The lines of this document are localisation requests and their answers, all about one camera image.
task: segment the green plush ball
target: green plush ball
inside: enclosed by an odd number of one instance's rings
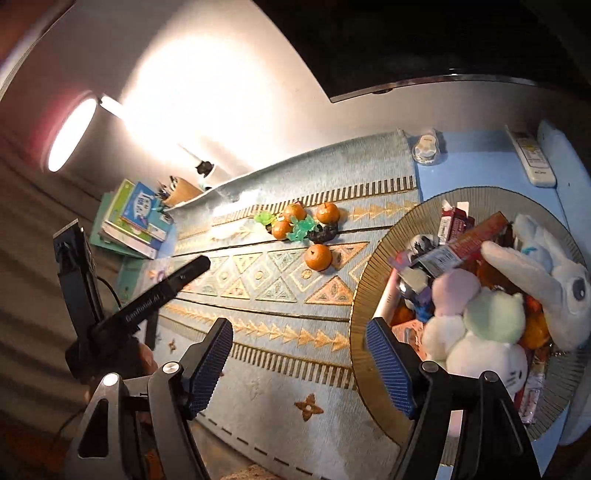
[[[523,296],[483,288],[466,305],[464,324],[484,340],[517,343],[525,330]]]

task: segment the round tray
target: round tray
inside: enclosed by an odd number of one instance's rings
[[[558,239],[574,261],[584,265],[579,248],[556,217],[533,200],[498,187],[468,187],[442,193],[421,203],[402,217],[380,241],[365,266],[355,290],[349,330],[351,362],[361,399],[384,433],[399,445],[406,441],[411,422],[392,405],[386,393],[371,354],[364,348],[365,328],[372,319],[390,275],[388,258],[405,249],[408,241],[415,235],[437,232],[441,202],[444,199],[452,205],[456,202],[470,202],[470,215],[477,224],[498,211],[509,221],[515,220],[518,213],[531,215]],[[586,354],[582,349],[569,353],[552,353],[544,389],[535,411],[535,423],[527,425],[531,440],[538,439],[548,430],[566,408],[583,375],[585,364]],[[452,465],[456,450],[457,439],[448,437],[442,464]]]

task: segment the white wall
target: white wall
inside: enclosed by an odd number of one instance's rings
[[[547,117],[571,139],[586,140],[591,126],[582,102],[502,83],[412,86],[332,104],[249,0],[79,0],[15,82],[15,91],[7,93],[14,93],[12,110],[31,90],[41,89],[43,101],[56,85],[68,85],[105,92],[136,114],[147,135],[131,135],[121,121],[100,112],[67,165],[102,190],[123,177],[154,184],[181,174],[195,181],[193,160],[163,138],[181,140],[235,176],[396,127],[412,134],[504,124],[535,130]],[[28,102],[28,115],[31,108]]]

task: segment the silver bolt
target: silver bolt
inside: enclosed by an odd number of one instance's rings
[[[499,380],[499,375],[497,375],[496,373],[491,372],[491,371],[484,372],[484,379],[487,382],[494,383]]]
[[[117,375],[117,374],[106,374],[103,377],[103,384],[105,384],[107,387],[112,387],[118,381],[119,381],[119,375]]]
[[[423,370],[425,370],[425,372],[429,372],[430,374],[433,374],[439,370],[439,365],[437,365],[435,362],[431,362],[430,360],[423,362],[421,367]]]
[[[168,362],[166,365],[162,367],[162,371],[165,374],[173,374],[178,371],[178,363],[177,362]]]

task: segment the round lamp light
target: round lamp light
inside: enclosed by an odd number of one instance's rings
[[[66,118],[56,135],[47,158],[49,170],[58,171],[70,158],[95,114],[96,104],[96,98],[86,98]]]

